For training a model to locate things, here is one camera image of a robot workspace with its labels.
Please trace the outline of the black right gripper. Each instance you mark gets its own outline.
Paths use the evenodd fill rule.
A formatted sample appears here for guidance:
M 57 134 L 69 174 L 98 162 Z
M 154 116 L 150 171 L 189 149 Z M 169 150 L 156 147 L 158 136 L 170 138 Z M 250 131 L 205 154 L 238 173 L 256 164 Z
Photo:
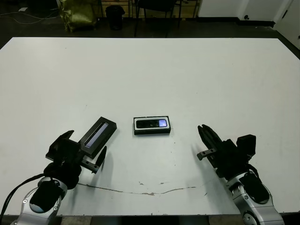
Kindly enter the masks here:
M 198 125 L 198 133 L 208 148 L 197 154 L 199 160 L 207 158 L 219 178 L 234 178 L 248 171 L 248 158 L 228 139 L 222 141 L 217 133 L 206 125 Z

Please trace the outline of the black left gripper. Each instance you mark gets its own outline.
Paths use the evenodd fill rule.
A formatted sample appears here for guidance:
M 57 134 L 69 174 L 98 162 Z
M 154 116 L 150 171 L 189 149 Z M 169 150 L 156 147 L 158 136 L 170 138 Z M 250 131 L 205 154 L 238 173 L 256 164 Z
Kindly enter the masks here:
M 50 147 L 62 147 L 70 143 L 75 143 L 70 139 L 74 130 L 69 130 L 61 134 Z M 82 167 L 90 170 L 92 173 L 97 173 L 99 167 L 103 164 L 106 156 L 107 147 L 105 146 L 95 164 L 83 158 L 56 158 L 44 169 L 44 175 L 63 182 L 68 189 L 73 189 L 79 182 L 79 176 L 82 172 Z

